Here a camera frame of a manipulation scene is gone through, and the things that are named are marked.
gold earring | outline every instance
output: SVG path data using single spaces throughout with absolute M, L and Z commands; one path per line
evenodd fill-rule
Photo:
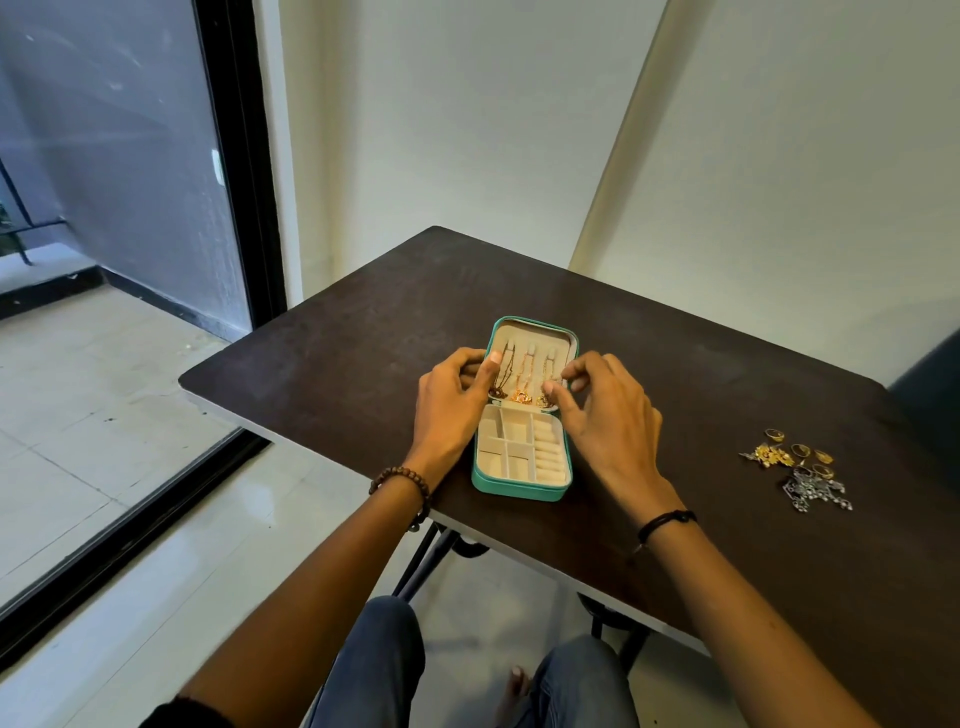
M 507 383 L 507 380 L 510 378 L 510 374 L 514 370 L 514 354 L 516 354 L 516 344 L 514 340 L 510 339 L 506 344 L 503 345 L 503 359 L 507 358 L 507 351 L 510 351 L 510 361 L 508 361 L 503 368 L 501 369 L 501 376 L 496 378 L 496 381 L 493 383 L 493 387 L 490 390 L 492 397 L 496 397 L 498 400 L 507 399 L 507 393 L 503 391 L 504 384 Z
M 769 468 L 771 465 L 785 465 L 787 468 L 792 468 L 794 465 L 793 457 L 789 452 L 766 443 L 757 445 L 753 452 L 741 452 L 740 455 L 748 460 L 754 460 L 764 468 Z

jewelry box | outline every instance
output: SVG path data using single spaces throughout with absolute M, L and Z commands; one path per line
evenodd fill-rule
M 570 448 L 557 407 L 542 386 L 577 357 L 573 331 L 504 316 L 493 325 L 487 355 L 503 352 L 500 374 L 477 427 L 472 482 L 498 496 L 559 500 L 573 479 Z

bracelet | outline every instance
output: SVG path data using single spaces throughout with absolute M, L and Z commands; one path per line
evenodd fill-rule
M 376 493 L 377 488 L 383 485 L 387 479 L 392 478 L 394 475 L 402 475 L 408 480 L 412 480 L 420 489 L 420 496 L 423 498 L 423 507 L 420 509 L 420 512 L 414 516 L 413 522 L 410 523 L 410 527 L 407 529 L 408 531 L 416 533 L 420 530 L 420 524 L 426 521 L 427 514 L 430 513 L 430 488 L 427 486 L 426 480 L 424 480 L 419 473 L 414 473 L 409 468 L 404 468 L 402 466 L 393 466 L 392 468 L 387 468 L 383 473 L 370 481 L 369 493 L 372 496 L 374 493 Z
M 697 520 L 697 514 L 693 511 L 670 511 L 669 513 L 664 513 L 656 518 L 648 521 L 638 532 L 636 533 L 637 539 L 640 541 L 640 545 L 636 547 L 637 551 L 640 551 L 647 545 L 647 539 L 650 538 L 650 535 L 660 528 L 665 523 L 670 523 L 671 521 L 679 521 L 680 523 L 689 523 L 691 521 Z

table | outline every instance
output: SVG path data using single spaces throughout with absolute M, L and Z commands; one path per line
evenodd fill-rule
M 180 384 L 259 434 L 373 477 L 409 447 L 418 377 L 458 346 L 485 346 L 508 314 L 620 356 L 663 412 L 662 473 L 884 726 L 955 724 L 960 501 L 886 390 L 863 376 L 431 228 Z M 818 501 L 795 512 L 778 485 L 785 470 L 737 455 L 767 427 L 834 455 L 854 510 Z M 437 522 L 703 648 L 659 565 L 631 557 L 634 530 L 576 451 L 574 484 L 552 504 L 480 493 L 471 453 L 436 494 Z

hand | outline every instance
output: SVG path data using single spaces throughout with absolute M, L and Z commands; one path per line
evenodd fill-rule
M 483 355 L 458 349 L 420 378 L 414 444 L 403 464 L 423 476 L 431 493 L 473 437 L 500 372 L 502 352 Z
M 544 391 L 560 407 L 574 445 L 637 525 L 684 509 L 657 470 L 663 416 L 620 360 L 587 352 L 567 364 L 561 376 L 574 392 L 592 385 L 583 409 L 559 382 L 547 382 Z

